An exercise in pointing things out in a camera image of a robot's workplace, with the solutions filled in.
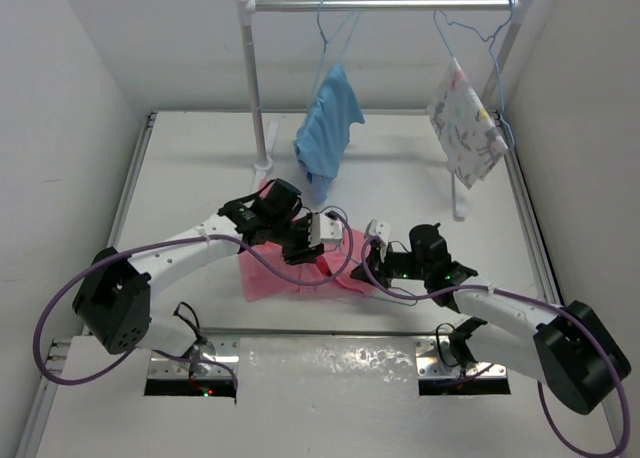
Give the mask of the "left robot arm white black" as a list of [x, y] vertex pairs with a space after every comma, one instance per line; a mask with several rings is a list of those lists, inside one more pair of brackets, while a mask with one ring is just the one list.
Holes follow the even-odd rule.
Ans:
[[184, 357], [200, 341], [200, 332], [160, 310], [154, 299], [197, 270], [265, 243], [279, 245], [289, 265], [313, 262], [326, 245], [340, 240], [342, 225], [321, 213], [301, 215], [301, 208], [293, 185], [271, 180], [155, 246], [130, 252], [107, 248], [95, 257], [72, 309], [112, 355], [145, 348]]

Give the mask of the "pink t shirt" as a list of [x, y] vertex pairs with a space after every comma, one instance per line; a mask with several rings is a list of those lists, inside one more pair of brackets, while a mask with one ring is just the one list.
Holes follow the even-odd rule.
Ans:
[[336, 274], [344, 264], [350, 242], [347, 233], [344, 233], [343, 241], [338, 249], [325, 252], [317, 258], [315, 263], [289, 266], [281, 256], [281, 247], [273, 243], [267, 243], [254, 248], [262, 258], [281, 274], [294, 279], [296, 282], [284, 280], [263, 266], [252, 254], [243, 252], [239, 257], [239, 269], [241, 282], [248, 302], [273, 297], [281, 294], [309, 294], [312, 292], [328, 292], [335, 294], [338, 291], [369, 295], [374, 287], [365, 282], [350, 277], [351, 272], [360, 263], [360, 251], [365, 241], [364, 233], [353, 230], [354, 251], [350, 263], [344, 271], [331, 282], [320, 286], [301, 286], [297, 281], [319, 282], [324, 278]]

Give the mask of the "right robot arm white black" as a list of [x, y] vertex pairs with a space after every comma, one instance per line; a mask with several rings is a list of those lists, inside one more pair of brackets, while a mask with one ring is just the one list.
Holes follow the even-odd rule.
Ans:
[[361, 263], [351, 276], [383, 292], [398, 279], [419, 281], [423, 299], [465, 316], [449, 335], [456, 366], [505, 365], [540, 381], [582, 415], [630, 374], [629, 360], [588, 305], [556, 306], [494, 287], [451, 257], [438, 225], [413, 227], [407, 251], [393, 249], [390, 231], [379, 220], [367, 225]]

